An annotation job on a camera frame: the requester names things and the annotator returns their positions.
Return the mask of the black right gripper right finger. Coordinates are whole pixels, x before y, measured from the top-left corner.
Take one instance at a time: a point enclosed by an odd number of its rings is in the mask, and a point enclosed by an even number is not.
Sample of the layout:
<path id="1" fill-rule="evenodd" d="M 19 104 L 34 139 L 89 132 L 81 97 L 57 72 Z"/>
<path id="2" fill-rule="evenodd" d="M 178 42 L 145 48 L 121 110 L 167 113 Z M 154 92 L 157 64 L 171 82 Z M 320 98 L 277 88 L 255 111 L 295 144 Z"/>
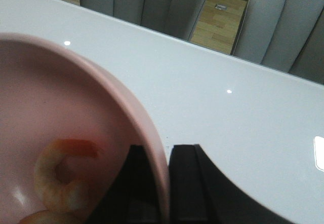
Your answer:
<path id="1" fill-rule="evenodd" d="M 232 183 L 198 144 L 174 146 L 169 173 L 172 223 L 289 223 Z"/>

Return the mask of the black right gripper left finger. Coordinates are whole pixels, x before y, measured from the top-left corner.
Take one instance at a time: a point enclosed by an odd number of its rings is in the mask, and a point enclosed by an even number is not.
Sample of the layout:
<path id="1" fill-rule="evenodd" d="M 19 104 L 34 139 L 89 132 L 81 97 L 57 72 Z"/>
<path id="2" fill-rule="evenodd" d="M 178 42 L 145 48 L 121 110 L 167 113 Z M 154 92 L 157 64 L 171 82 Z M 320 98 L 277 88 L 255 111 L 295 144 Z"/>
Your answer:
<path id="1" fill-rule="evenodd" d="M 154 177 L 142 146 L 130 147 L 121 171 L 87 223 L 161 223 Z"/>

